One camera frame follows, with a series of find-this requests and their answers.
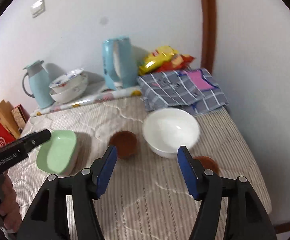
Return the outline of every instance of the light blue kettle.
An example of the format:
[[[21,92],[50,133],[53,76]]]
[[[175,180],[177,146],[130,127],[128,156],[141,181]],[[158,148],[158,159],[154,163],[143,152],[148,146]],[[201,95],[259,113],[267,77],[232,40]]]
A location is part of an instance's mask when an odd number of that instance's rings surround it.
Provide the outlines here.
[[[27,73],[22,80],[22,87],[29,97],[35,98],[40,108],[46,108],[54,103],[54,100],[50,96],[50,78],[49,74],[42,67],[43,60],[38,60],[32,65],[26,66],[24,69]],[[24,79],[28,76],[30,88],[33,94],[29,94],[24,87]]]
[[[137,85],[138,68],[133,57],[128,37],[119,37],[103,42],[104,79],[112,90]]]

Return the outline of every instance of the pink cloth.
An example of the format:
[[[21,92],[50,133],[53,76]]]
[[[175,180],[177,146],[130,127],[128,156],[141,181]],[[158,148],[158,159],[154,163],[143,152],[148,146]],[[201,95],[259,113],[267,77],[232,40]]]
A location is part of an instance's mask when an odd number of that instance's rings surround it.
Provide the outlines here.
[[[189,78],[192,80],[192,82],[200,91],[210,90],[210,89],[215,88],[203,78],[203,74],[200,70],[192,71],[192,72],[186,71],[186,74],[189,76]]]

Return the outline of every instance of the green dish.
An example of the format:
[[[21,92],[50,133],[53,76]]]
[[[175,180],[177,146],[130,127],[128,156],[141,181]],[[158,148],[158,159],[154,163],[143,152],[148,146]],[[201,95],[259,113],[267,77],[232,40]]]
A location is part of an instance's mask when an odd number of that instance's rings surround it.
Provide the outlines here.
[[[53,131],[51,139],[42,144],[37,154],[37,167],[51,174],[68,175],[77,158],[76,142],[76,134],[73,131]]]

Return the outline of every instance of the human hand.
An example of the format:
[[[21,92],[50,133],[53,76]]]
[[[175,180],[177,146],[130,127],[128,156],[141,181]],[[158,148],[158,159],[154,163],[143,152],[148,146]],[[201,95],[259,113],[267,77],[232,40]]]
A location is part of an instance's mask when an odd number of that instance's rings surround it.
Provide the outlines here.
[[[0,215],[4,218],[4,226],[8,230],[17,232],[22,217],[19,213],[20,206],[16,203],[16,192],[13,190],[13,184],[9,176],[5,175],[5,180],[2,184],[2,191],[4,193],[4,200],[0,205]]]

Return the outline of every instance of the plaid cloth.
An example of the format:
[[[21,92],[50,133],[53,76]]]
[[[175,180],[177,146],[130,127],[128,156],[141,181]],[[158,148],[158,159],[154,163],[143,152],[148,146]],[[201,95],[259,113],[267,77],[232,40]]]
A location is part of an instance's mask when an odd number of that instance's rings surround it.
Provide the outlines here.
[[[146,111],[177,107],[191,115],[205,114],[228,103],[206,69],[150,73],[138,77]]]

